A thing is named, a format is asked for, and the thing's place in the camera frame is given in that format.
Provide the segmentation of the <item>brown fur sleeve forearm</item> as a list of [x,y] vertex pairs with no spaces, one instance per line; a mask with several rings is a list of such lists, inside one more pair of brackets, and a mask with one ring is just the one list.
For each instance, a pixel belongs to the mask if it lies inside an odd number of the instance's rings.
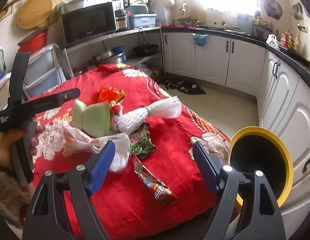
[[23,191],[15,178],[0,171],[0,214],[10,225],[22,229],[31,193]]

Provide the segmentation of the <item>person's left hand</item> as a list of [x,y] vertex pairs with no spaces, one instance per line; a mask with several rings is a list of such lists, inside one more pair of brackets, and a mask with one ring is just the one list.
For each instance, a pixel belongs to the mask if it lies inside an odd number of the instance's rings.
[[[35,156],[37,154],[37,146],[39,145],[39,139],[38,136],[42,132],[45,131],[45,127],[41,125],[37,125],[36,131],[35,131],[35,137],[31,139],[29,151],[32,156]],[[27,134],[27,131],[25,129],[11,129],[6,132],[0,133],[0,165],[3,167],[9,167],[10,166],[10,146],[13,142],[16,142],[24,135]]]

